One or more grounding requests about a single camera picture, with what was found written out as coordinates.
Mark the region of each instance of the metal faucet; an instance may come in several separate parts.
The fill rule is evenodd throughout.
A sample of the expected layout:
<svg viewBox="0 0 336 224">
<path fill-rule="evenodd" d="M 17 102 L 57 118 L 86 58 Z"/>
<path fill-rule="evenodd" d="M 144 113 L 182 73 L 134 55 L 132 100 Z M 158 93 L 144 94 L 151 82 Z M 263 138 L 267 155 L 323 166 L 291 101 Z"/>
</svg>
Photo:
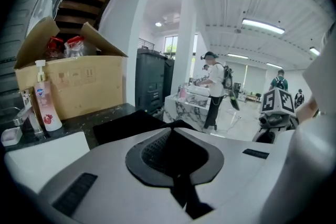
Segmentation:
<svg viewBox="0 0 336 224">
<path fill-rule="evenodd" d="M 34 134 L 41 135 L 43 134 L 43 129 L 41 128 L 37 120 L 37 116 L 35 115 L 31 94 L 32 91 L 30 89 L 21 92 L 25 107 L 21 109 L 19 113 L 17 113 L 17 115 L 13 118 L 13 122 L 15 126 L 21 126 L 24 124 L 26 119 L 29 118 L 30 124 L 34 129 Z"/>
</svg>

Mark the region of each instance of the recessed light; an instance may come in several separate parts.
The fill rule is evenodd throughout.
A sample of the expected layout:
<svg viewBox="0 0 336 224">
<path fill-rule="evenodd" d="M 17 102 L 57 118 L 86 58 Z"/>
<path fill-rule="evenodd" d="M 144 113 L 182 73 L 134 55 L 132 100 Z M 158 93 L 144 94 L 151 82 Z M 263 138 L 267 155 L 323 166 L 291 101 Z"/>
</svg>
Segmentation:
<svg viewBox="0 0 336 224">
<path fill-rule="evenodd" d="M 282 67 L 280 66 L 277 66 L 277 65 L 273 65 L 272 63 L 266 63 L 268 66 L 272 66 L 272 67 L 276 67 L 276 68 L 279 68 L 279 69 L 282 69 Z"/>
<path fill-rule="evenodd" d="M 311 47 L 309 50 L 317 56 L 320 55 L 320 52 L 318 50 L 316 50 L 315 47 Z"/>
<path fill-rule="evenodd" d="M 285 30 L 280 28 L 280 27 L 276 27 L 274 25 L 259 22 L 257 20 L 243 19 L 242 24 L 263 28 L 263 29 L 270 30 L 272 32 L 275 32 L 275 33 L 278 33 L 278 34 L 281 34 L 281 35 L 285 32 Z"/>
<path fill-rule="evenodd" d="M 242 58 L 242 59 L 248 59 L 248 57 L 246 56 L 241 56 L 241 55 L 235 55 L 235 54 L 227 54 L 228 56 L 231 56 L 231 57 L 236 57 L 236 58 Z"/>
</svg>

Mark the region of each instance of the pump nozzle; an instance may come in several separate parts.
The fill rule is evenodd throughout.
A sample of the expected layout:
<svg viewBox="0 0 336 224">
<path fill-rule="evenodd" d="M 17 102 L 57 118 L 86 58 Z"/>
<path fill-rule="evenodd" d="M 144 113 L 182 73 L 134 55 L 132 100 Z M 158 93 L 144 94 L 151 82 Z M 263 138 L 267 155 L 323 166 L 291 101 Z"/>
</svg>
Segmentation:
<svg viewBox="0 0 336 224">
<path fill-rule="evenodd" d="M 37 82 L 45 81 L 46 76 L 43 72 L 42 67 L 46 66 L 46 60 L 37 60 L 37 61 L 35 61 L 35 64 L 39 68 L 39 72 L 37 74 Z"/>
</svg>

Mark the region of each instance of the box flap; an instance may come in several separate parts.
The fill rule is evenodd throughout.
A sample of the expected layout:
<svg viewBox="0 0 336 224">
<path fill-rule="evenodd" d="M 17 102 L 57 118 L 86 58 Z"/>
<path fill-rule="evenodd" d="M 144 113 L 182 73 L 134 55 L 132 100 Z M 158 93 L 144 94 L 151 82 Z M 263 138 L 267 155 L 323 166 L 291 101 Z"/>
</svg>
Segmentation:
<svg viewBox="0 0 336 224">
<path fill-rule="evenodd" d="M 81 35 L 85 40 L 100 49 L 103 54 L 128 57 L 123 51 L 109 43 L 97 30 L 89 23 L 83 24 Z"/>
<path fill-rule="evenodd" d="M 23 41 L 16 55 L 14 69 L 21 68 L 39 59 L 50 38 L 56 36 L 58 32 L 59 29 L 51 17 L 46 17 L 40 20 Z"/>
</svg>

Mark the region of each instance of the black cap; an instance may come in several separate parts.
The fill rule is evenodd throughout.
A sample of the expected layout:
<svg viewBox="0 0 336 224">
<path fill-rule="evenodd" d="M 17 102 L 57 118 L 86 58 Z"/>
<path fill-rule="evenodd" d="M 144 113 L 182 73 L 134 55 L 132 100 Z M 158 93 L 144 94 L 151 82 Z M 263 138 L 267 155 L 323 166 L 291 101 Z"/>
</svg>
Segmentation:
<svg viewBox="0 0 336 224">
<path fill-rule="evenodd" d="M 205 55 L 204 55 L 204 58 L 207 57 L 207 56 L 212 56 L 214 58 L 218 58 L 217 54 L 214 54 L 212 51 L 208 51 Z"/>
</svg>

